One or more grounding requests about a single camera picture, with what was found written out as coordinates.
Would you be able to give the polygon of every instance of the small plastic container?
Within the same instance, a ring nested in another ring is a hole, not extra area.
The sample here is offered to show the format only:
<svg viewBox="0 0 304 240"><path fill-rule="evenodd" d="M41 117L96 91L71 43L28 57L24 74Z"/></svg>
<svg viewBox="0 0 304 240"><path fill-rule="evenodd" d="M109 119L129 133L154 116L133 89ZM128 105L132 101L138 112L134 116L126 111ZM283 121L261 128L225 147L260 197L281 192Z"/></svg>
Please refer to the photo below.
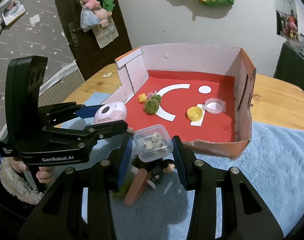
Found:
<svg viewBox="0 0 304 240"><path fill-rule="evenodd" d="M197 122L201 120L203 111L200 107L193 106L187 110L187 114L188 114L188 119L190 119L192 122Z"/></svg>
<svg viewBox="0 0 304 240"><path fill-rule="evenodd" d="M219 114L223 108L224 102L219 98L209 98L205 101L205 110L211 114Z"/></svg>
<svg viewBox="0 0 304 240"><path fill-rule="evenodd" d="M137 130L133 137L133 151L145 163L161 159L173 151L171 138L161 124Z"/></svg>

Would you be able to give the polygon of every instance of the clear plastic lid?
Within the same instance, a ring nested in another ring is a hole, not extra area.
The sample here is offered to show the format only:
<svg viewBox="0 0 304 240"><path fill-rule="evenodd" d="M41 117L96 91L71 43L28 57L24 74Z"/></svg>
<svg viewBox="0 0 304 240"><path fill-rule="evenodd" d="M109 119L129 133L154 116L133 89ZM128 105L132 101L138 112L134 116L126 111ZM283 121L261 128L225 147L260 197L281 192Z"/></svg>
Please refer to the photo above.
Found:
<svg viewBox="0 0 304 240"><path fill-rule="evenodd" d="M133 150L141 161L148 163L170 155L173 143L165 127L156 124L134 133Z"/></svg>
<svg viewBox="0 0 304 240"><path fill-rule="evenodd" d="M224 102L219 98L209 98L205 101L205 109L211 114L219 114L223 111Z"/></svg>

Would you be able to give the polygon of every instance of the blue gripper pad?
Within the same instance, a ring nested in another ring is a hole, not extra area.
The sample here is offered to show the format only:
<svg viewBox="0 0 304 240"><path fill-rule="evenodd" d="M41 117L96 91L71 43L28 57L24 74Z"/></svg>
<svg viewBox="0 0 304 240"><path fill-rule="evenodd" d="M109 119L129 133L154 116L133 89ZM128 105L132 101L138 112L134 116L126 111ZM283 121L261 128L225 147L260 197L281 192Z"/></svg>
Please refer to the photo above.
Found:
<svg viewBox="0 0 304 240"><path fill-rule="evenodd" d="M95 113L104 105L97 105L97 106L84 106L81 107L78 111L76 111L76 116L82 119L94 117Z"/></svg>
<svg viewBox="0 0 304 240"><path fill-rule="evenodd" d="M188 180L187 180L187 171L185 169L185 165L180 153L180 148L183 147L183 144L180 140L180 138L178 139L178 143L181 145L178 145L177 141L176 141L176 137L178 136L174 136L172 138L172 142L173 142L173 158L175 161L175 168L178 171L178 176L180 179L180 183L182 184L182 186L184 187L184 189L187 189L187 184L188 184Z"/></svg>
<svg viewBox="0 0 304 240"><path fill-rule="evenodd" d="M130 163L130 159L131 159L131 155L132 155L132 138L131 137L126 136L124 138L124 140L120 146L120 152L121 153L123 152L123 155L122 155L122 159L121 159L121 162L119 165L118 180L116 183L118 190L124 183L126 171L129 167L129 163Z"/></svg>

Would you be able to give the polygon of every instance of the wallpaper with stars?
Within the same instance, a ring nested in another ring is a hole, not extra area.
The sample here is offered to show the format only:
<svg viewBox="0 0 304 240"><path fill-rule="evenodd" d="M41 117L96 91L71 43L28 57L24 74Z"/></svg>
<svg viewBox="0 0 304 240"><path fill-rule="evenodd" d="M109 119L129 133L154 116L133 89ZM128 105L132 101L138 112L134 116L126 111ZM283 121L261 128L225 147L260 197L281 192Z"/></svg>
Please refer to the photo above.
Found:
<svg viewBox="0 0 304 240"><path fill-rule="evenodd" d="M4 91L10 60L31 55L48 57L44 82L62 67L74 61L58 17L55 1L20 0L20 2L24 5L26 13L0 35L0 131L6 124ZM35 15L39 15L40 22L31 25L29 19Z"/></svg>

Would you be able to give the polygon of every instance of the white wall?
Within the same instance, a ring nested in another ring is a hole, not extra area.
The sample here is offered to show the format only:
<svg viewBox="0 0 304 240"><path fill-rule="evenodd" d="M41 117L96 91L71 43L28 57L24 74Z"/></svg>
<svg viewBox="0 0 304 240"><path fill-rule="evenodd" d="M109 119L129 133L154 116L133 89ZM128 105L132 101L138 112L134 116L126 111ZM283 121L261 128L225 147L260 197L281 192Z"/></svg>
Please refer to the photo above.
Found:
<svg viewBox="0 0 304 240"><path fill-rule="evenodd" d="M304 35L304 5L301 0L295 0L297 10L298 32Z"/></svg>
<svg viewBox="0 0 304 240"><path fill-rule="evenodd" d="M274 0L235 0L232 8L207 8L198 0L119 3L134 48L168 42L238 46L248 53L257 73L274 74L285 41L276 35Z"/></svg>

